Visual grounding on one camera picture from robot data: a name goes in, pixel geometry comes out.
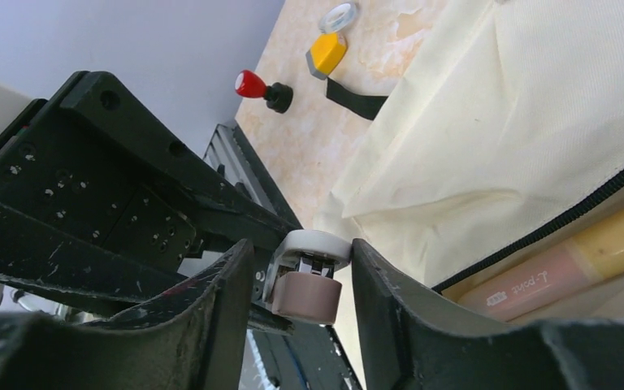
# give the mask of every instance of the marble table surface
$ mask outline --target marble table surface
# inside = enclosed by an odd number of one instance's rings
[[[358,18],[343,31],[349,48],[331,78],[356,93],[390,94],[446,2],[356,2]],[[286,1],[255,71],[268,85],[291,86],[292,105],[277,114],[262,99],[244,99],[236,115],[306,228],[371,124],[326,99],[326,81],[307,67],[305,53],[319,36],[319,20],[337,4]]]

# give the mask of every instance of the black zipper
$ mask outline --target black zipper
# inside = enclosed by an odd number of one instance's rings
[[[451,276],[445,281],[437,284],[433,289],[434,291],[441,293],[446,288],[453,286],[454,284],[468,278],[481,270],[493,266],[501,260],[507,258],[511,254],[523,249],[535,242],[549,236],[556,230],[563,228],[565,225],[575,221],[576,219],[587,214],[589,211],[597,207],[601,202],[605,201],[612,195],[614,195],[619,189],[624,187],[624,169],[618,172],[614,177],[609,179],[601,187],[584,198],[580,203],[571,207],[563,214],[557,216],[551,221],[547,222],[544,226],[533,231],[532,233],[524,236],[520,240],[515,241],[513,244],[506,246],[498,252],[486,257],[484,260],[477,262],[476,264],[466,268],[463,271],[458,272],[456,275]]]

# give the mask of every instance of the red knob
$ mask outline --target red knob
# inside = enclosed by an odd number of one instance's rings
[[[264,98],[267,85],[251,71],[242,71],[236,78],[236,93],[243,98]]]

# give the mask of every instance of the cream fabric bag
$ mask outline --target cream fabric bag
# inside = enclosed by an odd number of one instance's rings
[[[433,287],[624,168],[624,1],[452,0],[313,228]],[[349,271],[337,331],[362,371]]]

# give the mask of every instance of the white wall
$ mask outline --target white wall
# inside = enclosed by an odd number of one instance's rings
[[[235,116],[284,0],[0,0],[0,82],[49,98],[76,70],[115,73],[196,153]]]

